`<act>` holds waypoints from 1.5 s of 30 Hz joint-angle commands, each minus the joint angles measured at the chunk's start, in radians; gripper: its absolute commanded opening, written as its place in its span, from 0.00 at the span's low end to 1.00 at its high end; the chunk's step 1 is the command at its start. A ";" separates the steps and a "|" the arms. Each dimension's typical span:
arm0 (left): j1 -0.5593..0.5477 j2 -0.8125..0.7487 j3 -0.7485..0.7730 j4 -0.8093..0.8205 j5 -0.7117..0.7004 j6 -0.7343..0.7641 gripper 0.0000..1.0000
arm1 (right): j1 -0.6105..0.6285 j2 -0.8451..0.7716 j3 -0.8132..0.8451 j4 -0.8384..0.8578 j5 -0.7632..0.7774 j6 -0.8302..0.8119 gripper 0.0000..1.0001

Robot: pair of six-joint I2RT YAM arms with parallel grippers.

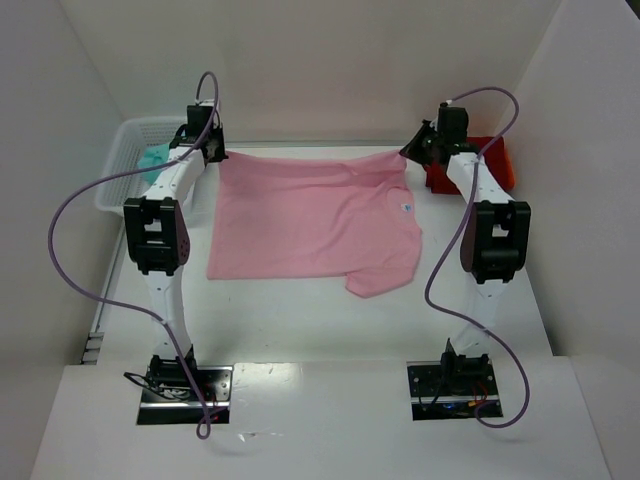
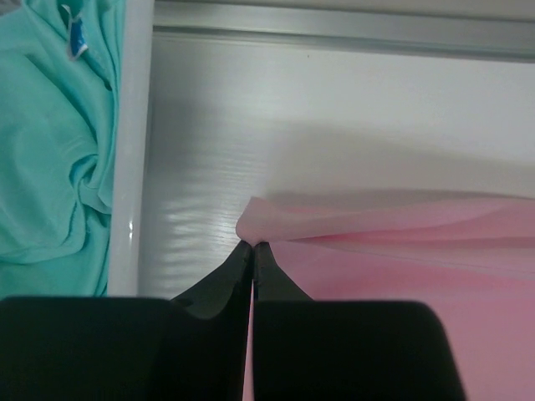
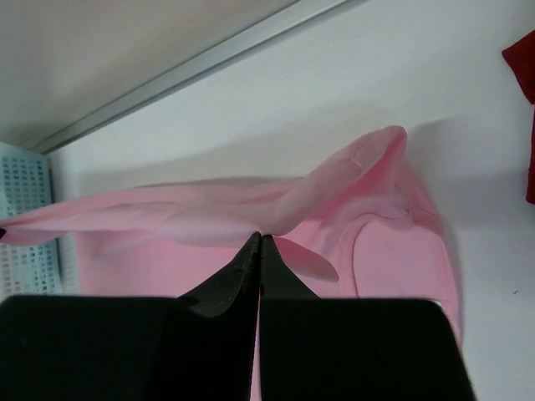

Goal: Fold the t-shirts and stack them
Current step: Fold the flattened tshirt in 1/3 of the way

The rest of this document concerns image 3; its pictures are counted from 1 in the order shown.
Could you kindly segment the pink polo shirt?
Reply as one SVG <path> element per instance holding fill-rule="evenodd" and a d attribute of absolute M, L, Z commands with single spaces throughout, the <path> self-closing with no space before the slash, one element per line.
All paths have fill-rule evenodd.
<path fill-rule="evenodd" d="M 368 133 L 303 178 L 257 186 L 153 185 L 2 220 L 2 243 L 71 235 L 75 296 L 1 305 L 4 400 L 185 400 L 183 308 L 259 235 L 249 400 L 259 384 L 262 239 L 318 300 L 303 333 L 313 368 L 289 400 L 472 400 L 460 300 L 442 224 L 405 161 L 399 126 Z"/>

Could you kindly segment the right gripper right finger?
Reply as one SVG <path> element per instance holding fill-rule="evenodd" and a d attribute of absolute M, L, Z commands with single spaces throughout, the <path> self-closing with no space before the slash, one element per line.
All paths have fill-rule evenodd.
<path fill-rule="evenodd" d="M 289 400 L 313 368 L 303 330 L 318 300 L 282 259 L 271 236 L 262 239 L 259 307 L 259 384 L 263 400 Z"/>

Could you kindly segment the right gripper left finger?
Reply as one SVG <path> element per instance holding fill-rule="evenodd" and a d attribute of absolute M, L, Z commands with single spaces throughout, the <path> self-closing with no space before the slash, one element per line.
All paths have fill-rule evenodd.
<path fill-rule="evenodd" d="M 179 297 L 178 353 L 185 400 L 249 400 L 259 300 L 259 235 Z"/>

